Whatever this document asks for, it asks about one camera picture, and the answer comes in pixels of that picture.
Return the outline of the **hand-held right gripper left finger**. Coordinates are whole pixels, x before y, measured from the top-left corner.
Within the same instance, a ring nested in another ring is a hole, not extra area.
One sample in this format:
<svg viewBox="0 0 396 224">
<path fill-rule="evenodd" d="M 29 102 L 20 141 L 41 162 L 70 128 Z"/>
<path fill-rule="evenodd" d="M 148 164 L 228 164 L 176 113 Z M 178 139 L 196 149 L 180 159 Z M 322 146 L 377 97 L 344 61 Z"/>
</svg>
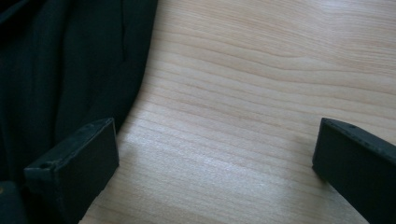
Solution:
<svg viewBox="0 0 396 224">
<path fill-rule="evenodd" d="M 41 224 L 78 224 L 119 167 L 113 119 L 91 122 L 24 168 Z"/>
</svg>

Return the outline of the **black shorts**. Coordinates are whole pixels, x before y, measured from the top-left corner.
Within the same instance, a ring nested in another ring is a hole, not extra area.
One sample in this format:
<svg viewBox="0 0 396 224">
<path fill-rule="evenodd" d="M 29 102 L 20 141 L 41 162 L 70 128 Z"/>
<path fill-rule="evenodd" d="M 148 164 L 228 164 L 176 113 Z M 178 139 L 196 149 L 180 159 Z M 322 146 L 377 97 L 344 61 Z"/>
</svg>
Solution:
<svg viewBox="0 0 396 224">
<path fill-rule="evenodd" d="M 0 224 L 41 224 L 24 168 L 139 92 L 158 0 L 0 0 Z"/>
</svg>

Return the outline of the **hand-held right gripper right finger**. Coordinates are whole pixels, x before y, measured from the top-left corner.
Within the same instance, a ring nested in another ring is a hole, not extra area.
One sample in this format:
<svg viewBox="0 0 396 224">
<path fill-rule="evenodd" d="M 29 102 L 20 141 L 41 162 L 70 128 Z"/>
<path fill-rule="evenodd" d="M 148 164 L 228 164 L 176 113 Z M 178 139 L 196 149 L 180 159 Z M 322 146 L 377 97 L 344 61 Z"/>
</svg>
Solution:
<svg viewBox="0 0 396 224">
<path fill-rule="evenodd" d="M 396 224 L 396 146 L 336 119 L 321 120 L 313 170 L 370 224 Z"/>
</svg>

